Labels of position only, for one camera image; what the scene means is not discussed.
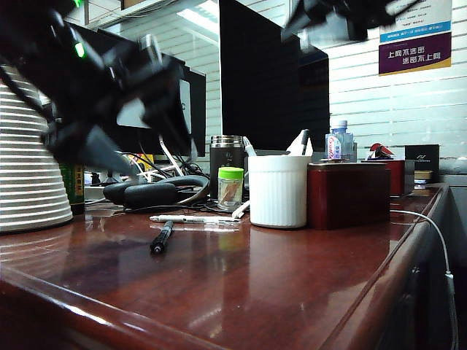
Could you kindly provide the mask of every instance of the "white cup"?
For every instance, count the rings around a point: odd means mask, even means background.
[[[248,157],[250,221],[267,228],[306,225],[307,155]]]

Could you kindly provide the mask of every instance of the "green led light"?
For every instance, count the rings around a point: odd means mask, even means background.
[[[82,46],[81,42],[78,42],[75,46],[74,49],[76,50],[76,53],[78,54],[79,57],[83,58],[86,55],[85,47]]]

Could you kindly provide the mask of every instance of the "red box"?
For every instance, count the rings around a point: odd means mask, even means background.
[[[366,160],[364,163],[378,162],[386,164],[391,170],[391,195],[408,195],[414,190],[413,160]]]
[[[309,164],[307,219],[330,230],[389,220],[390,171],[382,163]]]

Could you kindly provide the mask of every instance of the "pen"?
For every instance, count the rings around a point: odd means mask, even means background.
[[[184,222],[188,224],[235,224],[240,222],[233,217],[193,217],[190,215],[155,215],[149,218],[156,222]]]
[[[248,154],[248,157],[256,156],[256,151],[246,136],[243,136],[243,145],[245,146],[245,152]]]
[[[174,223],[172,221],[168,221],[165,223],[165,225],[161,229],[161,233],[159,233],[159,235],[156,238],[154,238],[154,241],[149,246],[151,249],[151,253],[160,254],[164,251],[167,245],[167,240],[169,239],[170,234],[172,233],[173,225]]]
[[[235,209],[235,211],[233,211],[232,217],[234,219],[241,218],[244,214],[245,209],[248,208],[249,206],[250,206],[250,201],[246,201],[241,206],[239,206],[237,209]]]
[[[309,129],[303,129],[302,130],[304,134],[301,136],[301,144],[303,145],[303,150],[301,151],[301,155],[305,155],[306,153],[306,145],[308,144],[308,138],[309,138]]]

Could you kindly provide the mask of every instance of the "black headphones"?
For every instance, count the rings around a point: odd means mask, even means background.
[[[127,209],[150,206],[185,205],[206,198],[209,179],[199,175],[178,176],[147,183],[145,179],[110,184],[104,187],[104,197]]]

